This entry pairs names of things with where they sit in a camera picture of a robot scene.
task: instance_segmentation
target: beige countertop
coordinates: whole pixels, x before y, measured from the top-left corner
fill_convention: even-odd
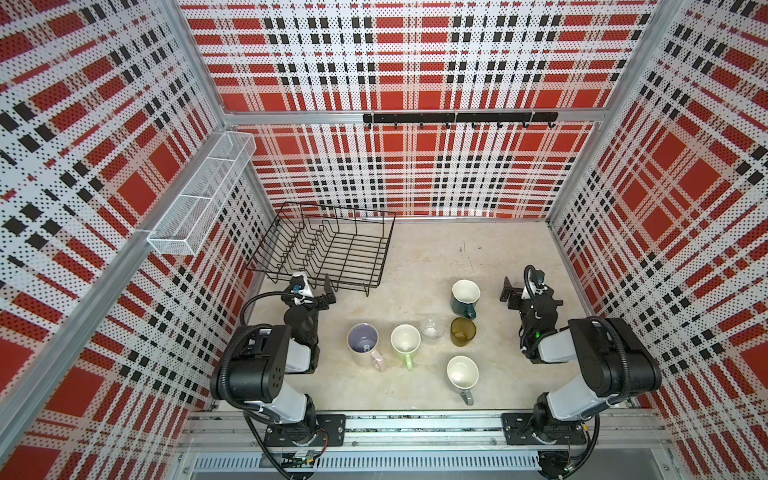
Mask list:
[[[364,292],[339,290],[337,303],[319,313],[320,359],[312,375],[286,376],[299,392],[312,396],[318,410],[530,409],[536,398],[578,374],[578,364],[532,365],[519,351],[520,316],[498,301],[504,277],[522,287],[527,264],[546,274],[554,289],[558,328],[584,310],[544,223],[397,223],[381,285]],[[482,292],[477,304],[477,336],[464,347],[453,345],[449,326],[456,315],[449,304],[451,285],[462,278]],[[265,280],[262,292],[282,290],[287,282]],[[322,294],[322,287],[315,294]],[[280,324],[286,306],[278,296],[259,300],[250,323]],[[413,371],[398,360],[389,343],[392,330],[411,323],[420,328],[426,316],[444,326],[442,338],[422,345],[413,356]],[[357,323],[379,331],[377,349],[387,369],[357,366],[346,334]],[[450,389],[445,373],[456,355],[473,359],[480,378],[472,389],[473,407]],[[221,410],[230,410],[222,405]]]

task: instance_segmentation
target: metal wire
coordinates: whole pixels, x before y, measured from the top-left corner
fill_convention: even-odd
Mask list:
[[[312,288],[328,274],[338,290],[381,283],[396,214],[333,205],[287,202],[277,212],[247,269],[277,283],[306,272]]]

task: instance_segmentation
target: perforated panel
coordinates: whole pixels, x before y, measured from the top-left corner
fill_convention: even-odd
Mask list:
[[[187,413],[209,406],[265,227],[240,179],[202,253],[151,254],[0,478],[164,478]]]
[[[658,359],[695,478],[768,465],[768,6],[690,2],[556,225],[595,310]]]
[[[0,6],[0,396],[211,130],[157,6]]]
[[[312,201],[402,215],[546,217],[587,123],[242,127],[273,204]]]
[[[605,105],[655,1],[181,0],[231,111]]]

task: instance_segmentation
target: white wire basket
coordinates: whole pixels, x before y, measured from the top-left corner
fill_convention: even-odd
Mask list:
[[[253,135],[228,131],[163,214],[149,243],[162,255],[197,255],[256,151]]]

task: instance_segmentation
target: green mug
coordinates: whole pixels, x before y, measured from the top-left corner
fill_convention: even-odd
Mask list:
[[[480,300],[480,287],[471,280],[459,280],[451,287],[451,310],[470,320],[477,318],[475,304]]]

